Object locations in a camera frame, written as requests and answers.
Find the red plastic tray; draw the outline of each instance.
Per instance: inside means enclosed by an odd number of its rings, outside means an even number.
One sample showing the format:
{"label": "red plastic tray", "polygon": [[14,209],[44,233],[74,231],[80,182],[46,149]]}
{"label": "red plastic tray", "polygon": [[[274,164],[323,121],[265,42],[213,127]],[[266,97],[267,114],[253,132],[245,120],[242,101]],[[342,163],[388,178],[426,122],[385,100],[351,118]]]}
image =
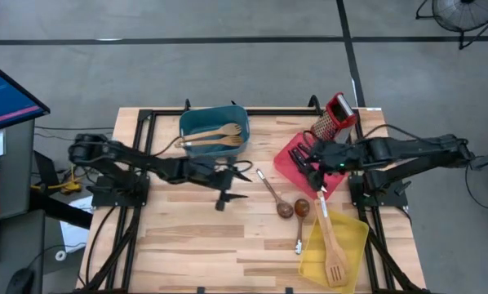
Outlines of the red plastic tray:
{"label": "red plastic tray", "polygon": [[[309,144],[313,143],[313,138],[311,138],[311,136],[306,136],[306,138],[308,139]],[[293,160],[291,160],[290,155],[287,153],[287,150],[293,149],[294,147],[297,146],[298,143],[302,143],[306,145],[301,132],[296,134],[296,136],[293,139],[291,139],[291,141],[286,145],[286,147],[284,147],[284,149],[282,149],[282,151],[279,154],[277,154],[277,156],[275,156],[275,159],[273,160],[273,164],[277,169],[277,171],[279,171],[288,180],[290,180],[293,184],[299,187],[299,189],[304,191],[311,199],[316,199],[317,192],[311,189],[308,182],[306,181],[305,176],[299,172],[297,166],[295,165]],[[315,167],[315,169],[318,169],[318,164],[313,163],[313,167]],[[326,187],[327,192],[324,193],[324,197],[326,198],[326,200],[329,198],[331,193],[333,193],[333,191],[336,189],[336,186],[340,184],[340,182],[346,175],[333,174],[330,176],[328,175],[324,176],[324,181],[327,183],[327,187]]]}

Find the floor stripe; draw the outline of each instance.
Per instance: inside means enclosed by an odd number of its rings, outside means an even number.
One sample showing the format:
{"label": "floor stripe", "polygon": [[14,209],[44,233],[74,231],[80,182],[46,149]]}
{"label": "floor stripe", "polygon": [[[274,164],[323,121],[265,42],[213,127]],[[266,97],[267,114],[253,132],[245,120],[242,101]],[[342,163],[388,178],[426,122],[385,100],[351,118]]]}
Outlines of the floor stripe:
{"label": "floor stripe", "polygon": [[339,9],[340,23],[342,24],[342,34],[344,36],[345,51],[348,55],[349,72],[351,73],[351,79],[353,80],[353,90],[357,100],[357,107],[366,107],[366,101],[364,100],[364,91],[362,90],[362,83],[360,82],[360,74],[358,73],[357,58],[355,57],[351,33],[349,32],[348,17],[345,13],[344,0],[336,0],[336,6]]}
{"label": "floor stripe", "polygon": [[170,44],[230,44],[230,43],[312,43],[343,42],[334,36],[264,36],[264,37],[206,37],[206,38],[115,38],[115,39],[54,39],[0,40],[0,46],[57,46],[57,45],[170,45]]}
{"label": "floor stripe", "polygon": [[[465,41],[469,41],[472,36],[465,36]],[[458,42],[459,37],[431,36],[431,37],[352,37],[352,42]],[[488,42],[488,36],[480,36],[476,42]]]}

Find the wooden spoon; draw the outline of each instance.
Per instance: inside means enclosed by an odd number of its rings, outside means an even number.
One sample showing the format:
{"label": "wooden spoon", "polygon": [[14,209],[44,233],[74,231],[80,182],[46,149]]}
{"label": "wooden spoon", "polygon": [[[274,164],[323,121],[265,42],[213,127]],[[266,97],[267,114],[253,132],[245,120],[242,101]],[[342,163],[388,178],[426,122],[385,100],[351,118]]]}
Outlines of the wooden spoon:
{"label": "wooden spoon", "polygon": [[218,129],[213,131],[203,131],[198,134],[184,136],[181,138],[182,139],[181,142],[175,144],[175,147],[179,148],[181,147],[180,143],[184,143],[189,140],[196,140],[196,139],[201,139],[201,138],[205,138],[208,136],[215,136],[215,135],[226,135],[226,136],[238,135],[241,132],[242,132],[242,128],[240,125],[236,123],[226,123],[222,127],[219,127]]}
{"label": "wooden spoon", "polygon": [[260,179],[264,182],[266,185],[266,188],[268,188],[269,192],[273,197],[275,198],[275,202],[277,203],[277,213],[281,218],[290,218],[293,216],[293,207],[291,204],[287,203],[286,201],[282,200],[280,197],[278,197],[277,193],[275,193],[275,190],[273,187],[269,184],[268,180],[262,173],[260,169],[257,168],[257,174],[259,175]]}
{"label": "wooden spoon", "polygon": [[190,142],[180,142],[179,147],[185,146],[201,146],[201,145],[226,145],[226,146],[240,146],[244,140],[240,136],[226,136],[216,140],[197,140]]}
{"label": "wooden spoon", "polygon": [[326,245],[326,276],[330,287],[340,287],[348,283],[348,260],[344,249],[336,240],[331,219],[327,213],[326,200],[322,191],[317,192],[318,198],[314,200],[317,210],[318,222],[322,229],[324,244]]}
{"label": "wooden spoon", "polygon": [[296,235],[295,253],[302,253],[302,222],[304,218],[309,214],[309,202],[306,199],[298,199],[295,202],[295,214],[299,219],[299,232]]}

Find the desk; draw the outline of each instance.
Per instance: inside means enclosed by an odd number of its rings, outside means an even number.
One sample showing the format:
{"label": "desk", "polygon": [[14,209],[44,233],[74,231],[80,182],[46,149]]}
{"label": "desk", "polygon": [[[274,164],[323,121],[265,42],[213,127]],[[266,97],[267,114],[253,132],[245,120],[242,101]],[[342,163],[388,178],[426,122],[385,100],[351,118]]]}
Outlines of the desk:
{"label": "desk", "polygon": [[[359,112],[364,133],[385,123],[379,109],[359,109]],[[113,133],[116,140],[131,146],[138,113],[137,108],[119,110]],[[179,118],[179,115],[157,117],[152,153],[160,151],[177,136]],[[285,287],[293,287],[295,293],[329,292],[299,276],[300,256],[293,248],[297,220],[295,217],[283,220],[277,216],[273,197],[255,174],[256,168],[261,169],[273,188],[290,203],[303,197],[295,185],[275,170],[273,157],[296,132],[309,129],[315,121],[314,116],[250,116],[251,140],[239,158],[255,164],[245,173],[253,183],[234,180],[231,190],[249,198],[233,200],[224,212],[214,209],[217,191],[191,184],[168,185],[151,175],[148,204],[140,218],[130,292],[195,292],[197,287],[205,287],[207,292],[284,292]],[[386,135],[384,129],[373,134]],[[144,146],[144,140],[143,137],[140,146]],[[183,154],[184,151],[172,148],[162,156]],[[346,181],[339,185],[328,203],[331,209],[357,217]],[[108,208],[95,211],[88,244],[107,211]],[[425,287],[409,221],[396,209],[382,207],[380,211],[389,252],[411,281]],[[304,221],[303,236],[306,238],[315,217],[312,212]],[[118,209],[106,221],[98,237],[91,262],[93,274],[112,249],[117,222]],[[86,258],[83,260],[81,275],[86,267]],[[124,256],[119,260],[116,287],[121,282]],[[375,261],[379,284],[384,287],[377,253]],[[370,292],[365,262],[356,291]]]}
{"label": "desk", "polygon": [[[11,276],[29,266],[33,258],[42,252],[45,238],[45,214],[29,212],[0,220],[0,293],[7,291]],[[42,291],[42,256],[33,264],[32,294]]]}

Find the red grater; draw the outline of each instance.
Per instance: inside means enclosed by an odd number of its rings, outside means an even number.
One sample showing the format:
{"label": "red grater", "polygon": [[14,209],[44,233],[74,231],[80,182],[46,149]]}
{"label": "red grater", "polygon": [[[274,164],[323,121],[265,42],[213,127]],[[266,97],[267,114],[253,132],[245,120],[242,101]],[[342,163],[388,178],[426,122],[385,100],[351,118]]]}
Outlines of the red grater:
{"label": "red grater", "polygon": [[311,126],[311,131],[320,140],[345,143],[356,122],[357,116],[345,100],[344,93],[338,92],[327,103],[326,111]]}

